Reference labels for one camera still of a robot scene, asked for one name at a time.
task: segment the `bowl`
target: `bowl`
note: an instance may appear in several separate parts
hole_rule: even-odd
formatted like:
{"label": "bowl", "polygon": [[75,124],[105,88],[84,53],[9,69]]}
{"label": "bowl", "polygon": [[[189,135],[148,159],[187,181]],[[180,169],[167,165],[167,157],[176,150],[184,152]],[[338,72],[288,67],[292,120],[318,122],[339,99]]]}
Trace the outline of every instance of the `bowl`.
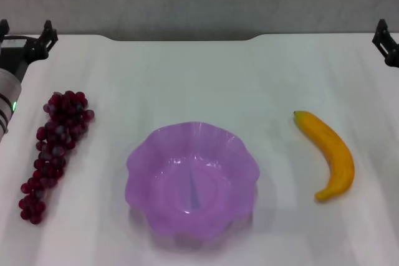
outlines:
{"label": "bowl", "polygon": [[207,123],[155,130],[127,168],[125,199],[159,235],[212,239],[254,208],[259,166],[236,135]]}

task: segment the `purple bowl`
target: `purple bowl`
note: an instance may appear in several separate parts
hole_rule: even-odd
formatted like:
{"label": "purple bowl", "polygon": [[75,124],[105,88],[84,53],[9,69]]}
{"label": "purple bowl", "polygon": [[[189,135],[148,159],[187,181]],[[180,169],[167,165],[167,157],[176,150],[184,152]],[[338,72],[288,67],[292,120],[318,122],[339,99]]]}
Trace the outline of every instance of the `purple bowl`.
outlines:
{"label": "purple bowl", "polygon": [[127,168],[126,201],[159,235],[212,239],[254,208],[259,166],[237,136],[206,123],[155,130]]}

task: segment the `red grapes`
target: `red grapes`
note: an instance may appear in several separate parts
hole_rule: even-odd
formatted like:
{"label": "red grapes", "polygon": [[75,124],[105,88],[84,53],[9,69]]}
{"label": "red grapes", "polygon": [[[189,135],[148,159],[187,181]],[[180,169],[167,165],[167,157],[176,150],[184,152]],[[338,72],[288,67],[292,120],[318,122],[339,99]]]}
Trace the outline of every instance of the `red grapes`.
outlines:
{"label": "red grapes", "polygon": [[36,149],[40,153],[33,163],[36,170],[32,177],[21,186],[22,193],[27,194],[18,202],[22,219],[32,224],[42,221],[45,190],[57,185],[64,175],[64,156],[76,147],[76,142],[87,132],[87,123],[94,119],[93,110],[86,110],[88,104],[84,93],[68,90],[64,94],[54,92],[43,106],[50,120],[37,129]]}

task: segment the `wall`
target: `wall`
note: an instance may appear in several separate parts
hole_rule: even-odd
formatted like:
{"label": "wall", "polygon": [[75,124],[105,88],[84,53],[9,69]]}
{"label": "wall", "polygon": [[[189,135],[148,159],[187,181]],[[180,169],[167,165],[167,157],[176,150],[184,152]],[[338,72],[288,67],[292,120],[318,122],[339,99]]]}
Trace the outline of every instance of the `wall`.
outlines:
{"label": "wall", "polygon": [[248,39],[265,33],[399,31],[398,0],[0,0],[13,32],[121,40]]}

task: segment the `grapes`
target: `grapes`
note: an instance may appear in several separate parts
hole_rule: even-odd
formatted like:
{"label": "grapes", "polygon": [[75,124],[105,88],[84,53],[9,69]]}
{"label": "grapes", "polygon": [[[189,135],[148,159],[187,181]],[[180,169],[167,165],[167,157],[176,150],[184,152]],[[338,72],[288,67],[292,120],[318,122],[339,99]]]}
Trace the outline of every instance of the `grapes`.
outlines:
{"label": "grapes", "polygon": [[21,186],[21,191],[27,194],[18,202],[22,219],[32,224],[42,221],[46,188],[53,188],[63,177],[67,163],[64,156],[76,147],[76,142],[88,130],[88,122],[94,119],[93,110],[86,110],[88,104],[83,92],[70,90],[64,94],[54,92],[44,104],[43,110],[50,120],[37,130],[36,149],[40,153],[33,164],[36,170]]}

